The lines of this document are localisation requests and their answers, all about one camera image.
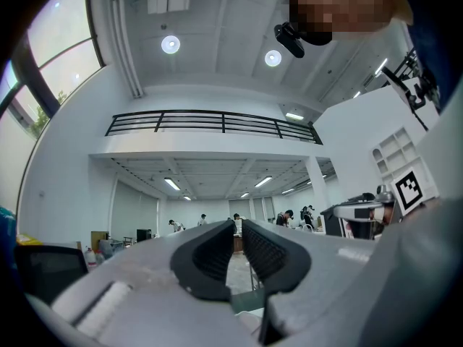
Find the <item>yellow object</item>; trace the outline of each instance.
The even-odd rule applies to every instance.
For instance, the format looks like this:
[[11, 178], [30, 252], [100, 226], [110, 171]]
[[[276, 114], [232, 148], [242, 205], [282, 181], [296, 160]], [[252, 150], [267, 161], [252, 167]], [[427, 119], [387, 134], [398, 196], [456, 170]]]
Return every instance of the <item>yellow object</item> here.
[[42, 242], [26, 234], [17, 234], [16, 243], [19, 246], [41, 246]]

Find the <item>floor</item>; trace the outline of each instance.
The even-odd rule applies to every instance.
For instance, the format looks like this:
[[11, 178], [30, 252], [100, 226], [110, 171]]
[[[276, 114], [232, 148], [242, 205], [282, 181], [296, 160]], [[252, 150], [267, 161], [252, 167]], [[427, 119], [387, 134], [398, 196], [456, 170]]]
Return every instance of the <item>floor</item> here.
[[249, 262], [243, 252], [234, 253], [231, 256], [226, 285], [231, 289], [231, 294], [241, 294], [252, 290]]

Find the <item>tree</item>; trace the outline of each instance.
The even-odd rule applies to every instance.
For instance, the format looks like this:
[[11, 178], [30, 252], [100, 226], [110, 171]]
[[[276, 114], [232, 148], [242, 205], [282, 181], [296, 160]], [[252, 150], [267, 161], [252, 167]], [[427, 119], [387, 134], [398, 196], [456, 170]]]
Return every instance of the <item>tree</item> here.
[[[58, 93], [58, 96], [56, 97], [60, 104], [62, 104], [66, 100], [66, 98], [67, 94], [64, 94], [63, 90], [61, 90]], [[33, 133], [35, 137], [38, 138], [41, 135], [41, 132], [45, 125], [48, 123], [48, 121], [50, 121], [50, 118], [45, 114], [42, 107], [40, 106], [37, 107], [37, 115], [37, 121], [35, 121], [33, 124], [29, 126], [29, 130]]]

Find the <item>desk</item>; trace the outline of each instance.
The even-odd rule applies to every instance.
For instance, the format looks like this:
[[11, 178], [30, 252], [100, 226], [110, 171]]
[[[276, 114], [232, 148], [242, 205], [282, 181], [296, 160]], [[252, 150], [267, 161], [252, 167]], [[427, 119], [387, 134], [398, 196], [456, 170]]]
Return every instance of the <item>desk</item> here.
[[240, 252], [243, 250], [243, 238], [241, 236], [233, 237], [233, 252]]

